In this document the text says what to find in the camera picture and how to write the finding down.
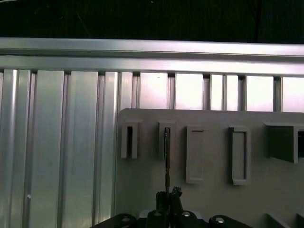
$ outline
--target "gray plastic board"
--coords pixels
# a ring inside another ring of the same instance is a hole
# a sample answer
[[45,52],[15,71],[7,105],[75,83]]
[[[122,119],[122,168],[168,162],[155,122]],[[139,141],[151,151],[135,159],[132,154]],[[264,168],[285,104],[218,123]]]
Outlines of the gray plastic board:
[[206,220],[223,214],[257,228],[268,227],[269,213],[296,227],[297,213],[304,212],[301,113],[122,110],[116,214],[138,216],[154,209],[156,192],[165,190],[160,127],[166,123],[175,135],[171,189],[182,188],[184,210],[197,211]]

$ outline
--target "corrugated metal panel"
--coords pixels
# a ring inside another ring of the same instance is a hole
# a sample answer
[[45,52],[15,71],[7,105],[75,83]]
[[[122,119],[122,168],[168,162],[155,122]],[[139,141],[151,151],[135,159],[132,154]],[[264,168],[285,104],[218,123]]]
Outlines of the corrugated metal panel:
[[175,109],[202,110],[204,79],[202,74],[176,74]]
[[293,78],[304,66],[292,59],[274,68],[177,52],[175,59],[136,59],[152,51],[135,50],[134,58],[3,57],[0,227],[86,228],[109,218],[124,108],[304,110],[304,78]]
[[64,72],[41,70],[36,80],[28,227],[56,227]]
[[74,71],[68,78],[63,198],[65,228],[86,228],[92,222],[97,79],[97,72]]
[[274,78],[247,76],[247,111],[274,110]]
[[282,78],[282,111],[304,112],[304,78]]

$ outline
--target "bolt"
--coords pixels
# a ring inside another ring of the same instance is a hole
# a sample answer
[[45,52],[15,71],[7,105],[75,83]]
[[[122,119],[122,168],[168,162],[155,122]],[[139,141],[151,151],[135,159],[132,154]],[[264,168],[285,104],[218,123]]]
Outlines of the bolt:
[[220,217],[215,218],[215,221],[216,221],[217,223],[224,223],[224,222],[225,222],[225,220],[224,220],[223,218],[220,218]]
[[190,213],[187,212],[187,211],[184,211],[184,212],[182,213],[182,215],[185,216],[185,217],[189,217],[189,216],[190,216]]
[[161,213],[159,213],[158,211],[156,211],[155,213],[154,213],[154,216],[161,216],[162,214]]
[[130,219],[129,219],[128,217],[125,217],[125,218],[123,218],[122,221],[123,221],[123,222],[128,222],[128,221],[130,221]]

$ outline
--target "dark background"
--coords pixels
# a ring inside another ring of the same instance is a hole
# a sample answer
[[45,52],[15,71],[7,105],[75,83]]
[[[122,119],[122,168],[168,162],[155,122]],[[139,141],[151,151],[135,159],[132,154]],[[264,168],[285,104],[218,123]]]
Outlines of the dark background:
[[304,43],[304,0],[18,0],[0,37]]

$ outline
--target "reflective metal surface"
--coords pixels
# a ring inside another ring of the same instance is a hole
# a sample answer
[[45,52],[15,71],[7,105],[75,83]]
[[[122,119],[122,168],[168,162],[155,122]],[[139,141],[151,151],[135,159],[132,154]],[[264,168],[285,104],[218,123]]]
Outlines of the reflective metal surface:
[[108,219],[113,213],[114,161],[116,155],[116,122],[118,114],[118,73],[106,72],[103,92],[103,124],[99,198],[99,221]]
[[304,112],[304,78],[282,78],[282,111]]
[[274,78],[247,76],[247,111],[274,110]]
[[209,53],[261,56],[302,56],[303,45],[217,43],[159,40],[110,39],[52,39],[0,38],[0,49],[6,51],[58,52],[156,52],[156,53]]
[[223,75],[211,75],[211,110],[223,110]]
[[119,111],[132,106],[132,72],[123,72],[120,75],[119,81]]
[[175,109],[203,109],[203,75],[176,74]]
[[226,94],[226,110],[238,110],[238,76],[225,76],[225,94]]
[[12,194],[11,194],[12,195],[11,218],[10,218],[11,227],[21,227],[22,225],[30,77],[31,77],[30,71],[28,70],[19,71],[15,148],[14,148]]
[[0,54],[4,228],[109,218],[124,108],[304,111],[301,45],[0,38]]
[[227,59],[183,60],[163,58],[81,58],[81,57],[33,57],[0,56],[0,68],[46,70],[74,69],[80,71],[159,71],[206,72],[213,74],[304,76],[304,65],[295,62],[267,62]]
[[64,72],[38,71],[29,226],[56,227]]
[[68,79],[65,228],[87,228],[92,222],[97,79],[97,72],[75,71]]
[[166,109],[167,74],[141,73],[140,108]]
[[0,129],[0,225],[10,227],[19,71],[5,70]]

